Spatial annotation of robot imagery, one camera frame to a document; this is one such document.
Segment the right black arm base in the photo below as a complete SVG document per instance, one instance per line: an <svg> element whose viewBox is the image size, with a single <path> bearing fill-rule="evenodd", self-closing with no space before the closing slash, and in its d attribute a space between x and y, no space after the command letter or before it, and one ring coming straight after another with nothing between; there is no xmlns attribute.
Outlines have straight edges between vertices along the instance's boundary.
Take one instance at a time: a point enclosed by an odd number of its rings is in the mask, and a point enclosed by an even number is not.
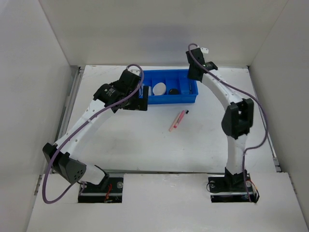
<svg viewBox="0 0 309 232"><path fill-rule="evenodd" d="M212 203L257 203L260 198L250 175L247 175L245 182L241 176L235 184L229 182L224 174L210 175L206 188Z"/></svg>

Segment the clear small bottle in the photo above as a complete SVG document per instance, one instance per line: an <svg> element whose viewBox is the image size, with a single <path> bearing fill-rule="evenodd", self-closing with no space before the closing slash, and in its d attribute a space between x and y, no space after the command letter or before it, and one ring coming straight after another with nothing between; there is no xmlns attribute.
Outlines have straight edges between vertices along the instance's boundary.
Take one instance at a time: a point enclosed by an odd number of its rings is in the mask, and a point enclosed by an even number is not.
<svg viewBox="0 0 309 232"><path fill-rule="evenodd" d="M152 88L148 87L148 96L152 96L152 95L153 95Z"/></svg>

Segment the pink pencil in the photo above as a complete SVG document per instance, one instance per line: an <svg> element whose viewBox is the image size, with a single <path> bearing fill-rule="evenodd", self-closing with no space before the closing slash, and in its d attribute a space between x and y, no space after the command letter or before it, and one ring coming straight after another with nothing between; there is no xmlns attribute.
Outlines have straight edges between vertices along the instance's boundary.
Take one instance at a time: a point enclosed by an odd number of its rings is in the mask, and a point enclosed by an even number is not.
<svg viewBox="0 0 309 232"><path fill-rule="evenodd" d="M172 125L169 128L169 132L171 132L176 124L176 122L178 121L179 117L181 115L181 112L178 113L178 115L176 116L176 118L174 119L174 121L172 122Z"/></svg>

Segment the round powder jar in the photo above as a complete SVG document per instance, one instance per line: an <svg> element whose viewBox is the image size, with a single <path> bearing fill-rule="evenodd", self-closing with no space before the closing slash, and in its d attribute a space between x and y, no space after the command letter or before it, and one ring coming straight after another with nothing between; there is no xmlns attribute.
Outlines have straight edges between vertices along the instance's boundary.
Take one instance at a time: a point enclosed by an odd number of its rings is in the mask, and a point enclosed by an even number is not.
<svg viewBox="0 0 309 232"><path fill-rule="evenodd" d="M180 94L180 92L176 88L172 88L172 89L169 90L169 95L179 95L179 94Z"/></svg>

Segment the round cream powder puff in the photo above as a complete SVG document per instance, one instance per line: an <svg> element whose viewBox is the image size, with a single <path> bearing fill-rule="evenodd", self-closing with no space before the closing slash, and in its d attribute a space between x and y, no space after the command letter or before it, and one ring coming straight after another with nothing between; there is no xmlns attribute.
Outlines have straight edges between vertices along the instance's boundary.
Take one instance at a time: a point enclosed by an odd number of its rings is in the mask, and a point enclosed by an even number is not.
<svg viewBox="0 0 309 232"><path fill-rule="evenodd" d="M163 82L157 83L155 86L153 86L153 95L154 96L161 96L166 93L166 85Z"/></svg>

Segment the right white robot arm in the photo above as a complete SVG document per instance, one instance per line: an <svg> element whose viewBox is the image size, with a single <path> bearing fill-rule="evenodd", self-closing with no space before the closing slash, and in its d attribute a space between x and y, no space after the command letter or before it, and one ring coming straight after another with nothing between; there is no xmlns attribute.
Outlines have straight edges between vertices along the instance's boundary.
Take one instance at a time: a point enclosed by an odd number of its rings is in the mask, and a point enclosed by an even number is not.
<svg viewBox="0 0 309 232"><path fill-rule="evenodd" d="M242 98L228 86L218 67L213 62L205 62L204 51L207 52L207 49L198 47L186 52L188 78L200 81L208 87L223 106L225 114L221 127L228 141L224 186L228 190L235 190L244 182L243 176L246 174L242 159L247 135L253 125L254 102L250 98Z"/></svg>

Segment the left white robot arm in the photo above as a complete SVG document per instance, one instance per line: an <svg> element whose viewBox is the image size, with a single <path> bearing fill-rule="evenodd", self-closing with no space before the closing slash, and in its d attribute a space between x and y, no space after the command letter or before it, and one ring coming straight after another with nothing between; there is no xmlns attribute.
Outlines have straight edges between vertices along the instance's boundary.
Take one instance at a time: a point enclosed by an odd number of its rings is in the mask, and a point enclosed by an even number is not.
<svg viewBox="0 0 309 232"><path fill-rule="evenodd" d="M118 110L147 111L148 97L140 97L140 93L148 93L141 90L143 81L141 67L136 70L125 68L118 80L101 85L72 128L53 144L44 145L47 170L54 170L71 185L88 182L96 191L104 191L108 186L108 175L98 166L85 162L84 147Z"/></svg>

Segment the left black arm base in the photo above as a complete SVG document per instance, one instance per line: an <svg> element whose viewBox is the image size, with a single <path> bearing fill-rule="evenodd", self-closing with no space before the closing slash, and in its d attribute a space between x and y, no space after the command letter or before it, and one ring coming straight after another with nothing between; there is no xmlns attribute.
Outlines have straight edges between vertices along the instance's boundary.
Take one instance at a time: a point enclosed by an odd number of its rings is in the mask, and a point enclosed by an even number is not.
<svg viewBox="0 0 309 232"><path fill-rule="evenodd" d="M111 173L104 189L86 182L80 184L78 203L122 203L124 174Z"/></svg>

